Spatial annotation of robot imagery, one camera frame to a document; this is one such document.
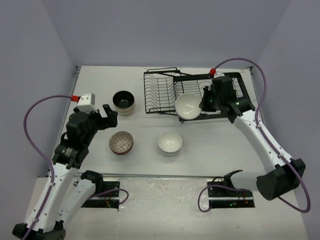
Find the beige bowl back row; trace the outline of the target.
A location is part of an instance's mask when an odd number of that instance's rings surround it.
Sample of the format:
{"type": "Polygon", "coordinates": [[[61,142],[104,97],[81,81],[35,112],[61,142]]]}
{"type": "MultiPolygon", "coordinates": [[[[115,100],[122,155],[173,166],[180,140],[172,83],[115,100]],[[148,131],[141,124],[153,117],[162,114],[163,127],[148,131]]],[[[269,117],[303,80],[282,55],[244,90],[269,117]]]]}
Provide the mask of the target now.
{"type": "Polygon", "coordinates": [[[112,101],[117,108],[127,109],[135,103],[135,97],[129,91],[121,90],[113,95],[112,101]]]}

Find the beige bowl row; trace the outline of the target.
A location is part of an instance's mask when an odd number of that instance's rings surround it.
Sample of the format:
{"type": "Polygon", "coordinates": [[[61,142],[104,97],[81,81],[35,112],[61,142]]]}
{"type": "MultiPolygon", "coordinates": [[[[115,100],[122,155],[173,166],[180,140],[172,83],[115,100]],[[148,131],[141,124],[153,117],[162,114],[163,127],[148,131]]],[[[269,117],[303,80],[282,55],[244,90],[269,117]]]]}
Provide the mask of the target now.
{"type": "Polygon", "coordinates": [[[129,91],[121,90],[113,95],[112,101],[117,108],[127,109],[135,103],[135,97],[129,91]]]}
{"type": "Polygon", "coordinates": [[[127,113],[127,112],[132,111],[135,108],[135,105],[136,104],[134,103],[133,105],[131,105],[130,107],[127,107],[127,108],[120,108],[120,107],[117,107],[116,105],[114,105],[114,108],[119,113],[127,113]]]}
{"type": "Polygon", "coordinates": [[[117,113],[120,115],[120,116],[129,116],[131,114],[134,113],[134,109],[132,110],[129,110],[129,111],[120,111],[120,110],[117,110],[117,113]]]}

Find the white bowl back row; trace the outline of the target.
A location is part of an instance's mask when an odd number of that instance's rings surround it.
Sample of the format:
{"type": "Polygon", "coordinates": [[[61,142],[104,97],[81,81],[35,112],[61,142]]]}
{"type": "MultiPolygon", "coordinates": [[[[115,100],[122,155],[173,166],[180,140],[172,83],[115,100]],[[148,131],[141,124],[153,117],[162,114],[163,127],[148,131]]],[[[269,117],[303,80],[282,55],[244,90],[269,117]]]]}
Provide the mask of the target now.
{"type": "Polygon", "coordinates": [[[201,100],[191,93],[181,94],[175,101],[175,110],[183,120],[193,120],[201,113],[201,100]]]}

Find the white bowl row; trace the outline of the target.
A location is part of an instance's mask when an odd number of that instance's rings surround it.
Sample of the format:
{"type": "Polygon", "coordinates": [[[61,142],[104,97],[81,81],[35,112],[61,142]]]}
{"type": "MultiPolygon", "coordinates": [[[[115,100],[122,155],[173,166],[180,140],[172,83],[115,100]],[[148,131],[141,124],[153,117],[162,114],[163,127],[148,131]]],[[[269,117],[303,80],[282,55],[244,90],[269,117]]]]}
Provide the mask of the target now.
{"type": "Polygon", "coordinates": [[[183,120],[193,120],[201,113],[201,100],[191,93],[181,94],[175,101],[175,110],[183,120]]]}
{"type": "Polygon", "coordinates": [[[157,150],[166,157],[177,157],[183,146],[182,137],[174,131],[165,131],[157,138],[157,150]]]}

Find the brown patterned ceramic bowl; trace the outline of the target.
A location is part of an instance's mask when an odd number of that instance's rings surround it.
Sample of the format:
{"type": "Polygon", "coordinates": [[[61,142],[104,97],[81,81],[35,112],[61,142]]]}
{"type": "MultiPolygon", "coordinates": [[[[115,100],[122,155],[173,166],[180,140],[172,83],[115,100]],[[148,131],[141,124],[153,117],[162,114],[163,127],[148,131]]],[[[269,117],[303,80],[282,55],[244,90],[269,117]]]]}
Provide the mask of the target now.
{"type": "Polygon", "coordinates": [[[133,136],[127,131],[118,131],[109,139],[109,148],[117,155],[128,153],[133,148],[133,145],[133,136]]]}

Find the beige bowl front row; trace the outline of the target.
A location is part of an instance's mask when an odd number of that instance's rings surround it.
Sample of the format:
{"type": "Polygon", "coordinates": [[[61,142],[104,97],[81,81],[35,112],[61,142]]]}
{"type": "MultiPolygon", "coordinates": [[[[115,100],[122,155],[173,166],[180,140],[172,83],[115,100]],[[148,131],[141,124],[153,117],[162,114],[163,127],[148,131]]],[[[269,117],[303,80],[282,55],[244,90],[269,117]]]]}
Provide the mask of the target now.
{"type": "Polygon", "coordinates": [[[134,109],[132,110],[129,110],[129,111],[120,111],[120,110],[117,110],[117,113],[120,115],[120,116],[129,116],[131,114],[134,113],[134,109]]]}

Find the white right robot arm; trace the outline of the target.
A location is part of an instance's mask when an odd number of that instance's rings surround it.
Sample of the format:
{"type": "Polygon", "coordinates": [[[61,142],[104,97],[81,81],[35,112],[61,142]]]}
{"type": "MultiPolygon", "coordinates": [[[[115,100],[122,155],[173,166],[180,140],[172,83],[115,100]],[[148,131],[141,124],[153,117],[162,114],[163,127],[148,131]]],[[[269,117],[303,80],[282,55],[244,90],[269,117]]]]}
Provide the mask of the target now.
{"type": "Polygon", "coordinates": [[[306,169],[304,161],[293,159],[270,134],[260,120],[249,97],[238,97],[229,76],[212,78],[206,86],[200,108],[205,112],[220,111],[247,138],[259,156],[266,173],[257,176],[256,187],[268,201],[296,189],[306,169]]]}

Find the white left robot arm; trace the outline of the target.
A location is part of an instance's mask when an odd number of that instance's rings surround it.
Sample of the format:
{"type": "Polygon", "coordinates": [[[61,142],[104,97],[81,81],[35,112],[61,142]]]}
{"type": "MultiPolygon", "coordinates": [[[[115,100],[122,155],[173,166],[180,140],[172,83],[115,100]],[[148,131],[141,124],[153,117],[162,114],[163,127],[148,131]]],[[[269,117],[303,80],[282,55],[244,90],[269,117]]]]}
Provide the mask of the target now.
{"type": "Polygon", "coordinates": [[[74,108],[55,149],[45,189],[30,216],[13,228],[12,234],[18,239],[63,240],[67,226],[85,201],[103,193],[102,175],[88,170],[81,176],[76,189],[65,198],[96,133],[118,124],[118,113],[108,104],[102,107],[105,117],[99,110],[85,112],[81,106],[74,108]]]}

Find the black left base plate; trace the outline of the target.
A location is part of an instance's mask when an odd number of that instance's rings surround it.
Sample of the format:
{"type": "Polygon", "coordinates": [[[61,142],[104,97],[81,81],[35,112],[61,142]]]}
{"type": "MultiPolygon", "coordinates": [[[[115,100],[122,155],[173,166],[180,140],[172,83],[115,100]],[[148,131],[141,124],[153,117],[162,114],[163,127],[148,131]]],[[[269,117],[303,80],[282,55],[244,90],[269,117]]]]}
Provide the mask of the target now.
{"type": "MultiPolygon", "coordinates": [[[[100,191],[96,191],[94,195],[104,193],[108,190],[119,189],[119,181],[104,181],[100,191]]],[[[87,200],[82,208],[96,208],[96,209],[118,209],[119,208],[119,191],[104,193],[98,197],[87,200]]]]}

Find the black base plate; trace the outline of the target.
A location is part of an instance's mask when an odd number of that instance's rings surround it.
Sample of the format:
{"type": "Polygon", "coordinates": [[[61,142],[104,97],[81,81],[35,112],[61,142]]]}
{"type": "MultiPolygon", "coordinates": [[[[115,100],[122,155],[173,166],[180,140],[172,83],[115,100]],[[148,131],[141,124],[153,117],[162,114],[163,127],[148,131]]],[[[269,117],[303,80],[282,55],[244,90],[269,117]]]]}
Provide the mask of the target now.
{"type": "Polygon", "coordinates": [[[220,187],[207,190],[209,206],[212,209],[255,208],[251,191],[230,191],[220,187]]]}
{"type": "MultiPolygon", "coordinates": [[[[119,189],[119,181],[104,181],[100,191],[96,191],[94,195],[104,193],[108,190],[119,189]]],[[[87,200],[82,208],[96,208],[96,209],[118,209],[119,208],[119,191],[104,193],[98,197],[87,200]]]]}

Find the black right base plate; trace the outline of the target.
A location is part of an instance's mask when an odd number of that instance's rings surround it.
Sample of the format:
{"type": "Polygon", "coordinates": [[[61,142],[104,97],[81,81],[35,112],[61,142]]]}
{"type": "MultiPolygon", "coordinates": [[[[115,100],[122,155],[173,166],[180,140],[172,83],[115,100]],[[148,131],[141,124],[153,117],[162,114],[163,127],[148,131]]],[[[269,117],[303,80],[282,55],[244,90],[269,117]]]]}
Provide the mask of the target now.
{"type": "Polygon", "coordinates": [[[209,206],[212,209],[255,208],[251,191],[230,191],[220,187],[207,190],[209,206]]]}

